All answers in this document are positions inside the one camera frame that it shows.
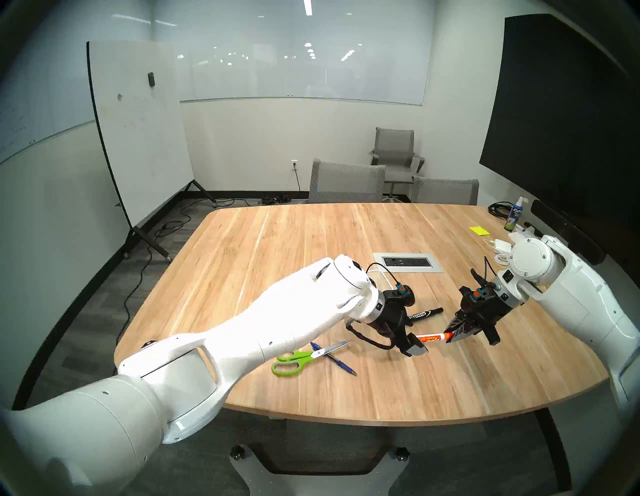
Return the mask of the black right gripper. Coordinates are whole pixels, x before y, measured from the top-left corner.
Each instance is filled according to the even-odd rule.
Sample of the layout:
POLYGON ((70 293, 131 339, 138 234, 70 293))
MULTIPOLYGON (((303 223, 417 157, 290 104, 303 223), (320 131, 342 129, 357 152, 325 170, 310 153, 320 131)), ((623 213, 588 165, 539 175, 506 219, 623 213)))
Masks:
POLYGON ((475 300, 471 294, 463 295, 461 312, 456 312, 446 330, 446 341, 460 341, 478 333, 484 334, 489 345, 501 342, 496 324, 513 310, 497 294, 475 300))

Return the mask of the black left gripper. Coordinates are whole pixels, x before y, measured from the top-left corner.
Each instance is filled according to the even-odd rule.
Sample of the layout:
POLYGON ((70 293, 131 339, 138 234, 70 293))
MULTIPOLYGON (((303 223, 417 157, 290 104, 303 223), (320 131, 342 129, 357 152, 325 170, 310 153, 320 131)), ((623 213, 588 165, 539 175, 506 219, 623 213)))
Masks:
POLYGON ((406 307, 414 305, 413 297, 379 297, 367 325, 377 333, 390 339, 391 345, 407 357, 418 357, 428 353, 423 341, 414 334, 406 307))

